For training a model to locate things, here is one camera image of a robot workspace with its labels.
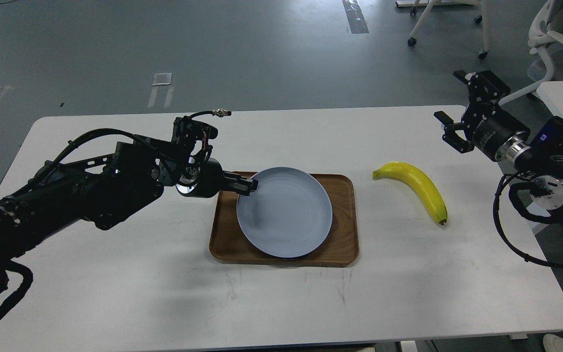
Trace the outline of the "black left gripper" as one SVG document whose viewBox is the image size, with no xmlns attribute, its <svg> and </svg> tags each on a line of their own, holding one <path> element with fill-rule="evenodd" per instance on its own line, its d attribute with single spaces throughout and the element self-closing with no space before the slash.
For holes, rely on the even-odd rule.
<svg viewBox="0 0 563 352">
<path fill-rule="evenodd" d="M 186 198 L 212 198 L 223 187 L 226 192 L 250 196 L 253 187 L 257 187 L 257 184 L 258 181 L 250 177 L 224 172 L 219 161 L 210 158 L 201 166 L 196 183 L 188 186 L 177 185 L 176 189 L 181 196 Z"/>
</svg>

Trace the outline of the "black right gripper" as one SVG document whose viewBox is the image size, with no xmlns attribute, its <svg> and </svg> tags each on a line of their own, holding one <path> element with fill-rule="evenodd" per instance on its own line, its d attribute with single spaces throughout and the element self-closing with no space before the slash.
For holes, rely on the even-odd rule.
<svg viewBox="0 0 563 352">
<path fill-rule="evenodd" d="M 511 89 L 490 70 L 467 73 L 454 71 L 454 77 L 466 85 L 469 104 L 461 122 L 454 122 L 444 111 L 434 112 L 442 125 L 442 140 L 461 154 L 478 147 L 493 162 L 498 162 L 499 149 L 513 136 L 525 140 L 530 129 L 509 112 L 499 107 Z M 457 131 L 464 131 L 462 138 Z"/>
</svg>

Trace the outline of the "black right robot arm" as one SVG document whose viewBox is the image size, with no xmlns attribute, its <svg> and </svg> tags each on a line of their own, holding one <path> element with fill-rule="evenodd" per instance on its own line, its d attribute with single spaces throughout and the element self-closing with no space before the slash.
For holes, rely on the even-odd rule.
<svg viewBox="0 0 563 352">
<path fill-rule="evenodd" d="M 525 262 L 563 269 L 563 264 L 534 258 L 510 243 L 499 218 L 500 196 L 509 187 L 513 208 L 525 219 L 537 223 L 563 224 L 563 118 L 550 118 L 532 142 L 530 130 L 499 105 L 509 87 L 489 70 L 454 72 L 466 85 L 469 105 L 460 122 L 445 112 L 434 113 L 442 123 L 444 142 L 460 153 L 479 149 L 493 162 L 506 160 L 515 171 L 503 176 L 492 204 L 498 234 Z"/>
</svg>

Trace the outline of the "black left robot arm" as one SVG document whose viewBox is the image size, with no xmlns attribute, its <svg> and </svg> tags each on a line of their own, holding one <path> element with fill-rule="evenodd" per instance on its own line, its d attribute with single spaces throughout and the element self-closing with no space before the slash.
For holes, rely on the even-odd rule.
<svg viewBox="0 0 563 352">
<path fill-rule="evenodd" d="M 109 230 L 159 199 L 166 187 L 187 198 L 212 198 L 221 191 L 250 196 L 255 179 L 222 169 L 212 158 L 217 128 L 202 115 L 228 116 L 224 109 L 177 117 L 170 141 L 118 129 L 95 129 L 70 141 L 28 183 L 0 199 L 0 294 L 9 272 L 22 283 L 0 304 L 0 320 L 33 283 L 33 272 L 14 262 L 79 220 Z"/>
</svg>

